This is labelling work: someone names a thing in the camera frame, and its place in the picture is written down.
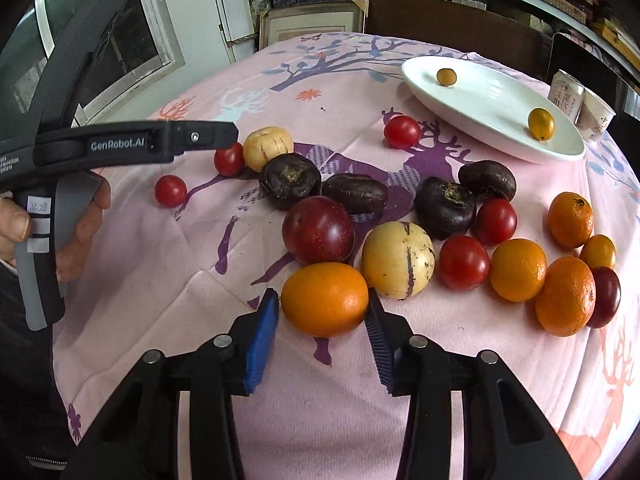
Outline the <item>person's left hand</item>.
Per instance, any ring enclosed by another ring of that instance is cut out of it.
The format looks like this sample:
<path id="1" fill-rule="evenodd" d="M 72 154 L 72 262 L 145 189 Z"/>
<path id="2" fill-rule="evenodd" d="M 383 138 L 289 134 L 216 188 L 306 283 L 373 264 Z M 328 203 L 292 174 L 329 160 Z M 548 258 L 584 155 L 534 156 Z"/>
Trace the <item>person's left hand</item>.
<path id="1" fill-rule="evenodd" d="M 65 215 L 65 223 L 55 237 L 55 274 L 68 283 L 84 272 L 93 237 L 103 223 L 103 213 L 111 207 L 111 187 L 99 174 L 90 174 L 98 189 L 81 212 Z M 15 249 L 32 235 L 34 219 L 14 202 L 10 192 L 1 194 L 1 266 L 17 274 Z"/>

